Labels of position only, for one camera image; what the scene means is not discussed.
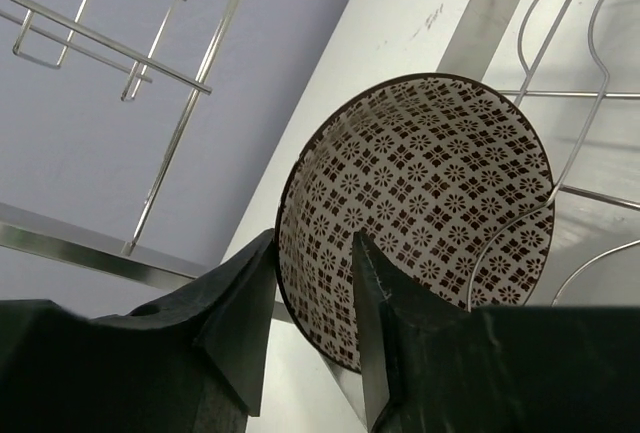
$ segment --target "brown floral pattern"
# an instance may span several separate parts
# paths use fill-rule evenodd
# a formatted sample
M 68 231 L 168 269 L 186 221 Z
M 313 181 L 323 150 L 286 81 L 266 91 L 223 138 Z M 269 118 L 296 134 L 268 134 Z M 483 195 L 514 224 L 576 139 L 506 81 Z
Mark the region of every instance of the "brown floral pattern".
M 307 144 L 277 221 L 279 280 L 305 336 L 359 369 L 351 237 L 364 229 L 418 284 L 459 307 L 480 251 L 539 204 L 551 170 L 512 103 L 448 75 L 412 75 L 347 103 Z M 544 268 L 553 208 L 500 236 L 480 264 L 474 306 L 521 305 Z

